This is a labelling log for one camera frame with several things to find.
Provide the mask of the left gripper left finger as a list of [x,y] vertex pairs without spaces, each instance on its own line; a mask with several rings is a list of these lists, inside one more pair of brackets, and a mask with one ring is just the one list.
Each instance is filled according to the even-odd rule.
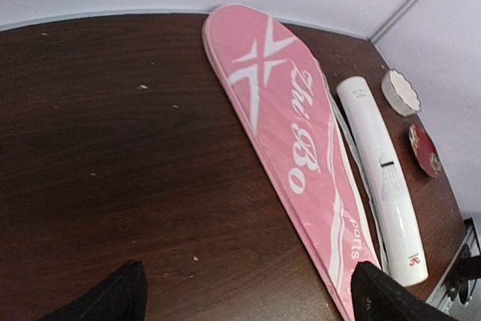
[[42,320],[144,320],[147,277],[141,261],[128,261],[81,297]]

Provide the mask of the aluminium front rail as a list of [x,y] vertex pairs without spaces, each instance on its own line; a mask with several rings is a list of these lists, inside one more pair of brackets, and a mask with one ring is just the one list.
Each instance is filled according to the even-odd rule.
[[458,320],[479,320],[480,215],[464,223],[467,234],[427,303]]

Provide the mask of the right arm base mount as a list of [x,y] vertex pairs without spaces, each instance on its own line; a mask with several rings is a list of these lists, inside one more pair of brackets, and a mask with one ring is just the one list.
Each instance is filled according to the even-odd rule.
[[467,304],[470,296],[470,280],[480,279],[480,256],[472,256],[468,245],[464,245],[448,272],[445,284],[452,301],[459,297],[462,304]]

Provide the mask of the red floral plate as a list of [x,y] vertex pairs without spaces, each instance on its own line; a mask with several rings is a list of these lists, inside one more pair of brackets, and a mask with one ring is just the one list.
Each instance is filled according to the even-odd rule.
[[422,126],[411,124],[409,139],[414,156],[420,168],[431,178],[437,178],[442,173],[442,165],[429,134]]

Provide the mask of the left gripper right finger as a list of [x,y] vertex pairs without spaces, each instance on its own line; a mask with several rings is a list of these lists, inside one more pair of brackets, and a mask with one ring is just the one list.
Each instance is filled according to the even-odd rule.
[[359,321],[455,321],[368,261],[355,267],[350,289],[354,317]]

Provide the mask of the pink racket cover bag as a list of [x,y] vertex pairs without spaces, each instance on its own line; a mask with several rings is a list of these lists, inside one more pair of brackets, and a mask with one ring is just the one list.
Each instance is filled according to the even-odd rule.
[[354,319],[352,273],[378,258],[319,63],[283,24],[245,5],[217,7],[202,40],[331,298]]

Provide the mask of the white shuttlecock tube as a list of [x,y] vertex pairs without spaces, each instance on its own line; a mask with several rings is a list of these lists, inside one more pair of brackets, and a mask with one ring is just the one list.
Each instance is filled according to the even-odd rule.
[[355,76],[337,86],[380,231],[383,270],[404,287],[428,279],[417,218],[397,153],[367,81]]

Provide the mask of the white fluted bowl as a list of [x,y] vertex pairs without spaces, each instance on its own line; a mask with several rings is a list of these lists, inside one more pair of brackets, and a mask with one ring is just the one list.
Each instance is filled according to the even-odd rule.
[[411,82],[395,69],[386,72],[381,90],[397,114],[408,117],[421,111],[421,101]]

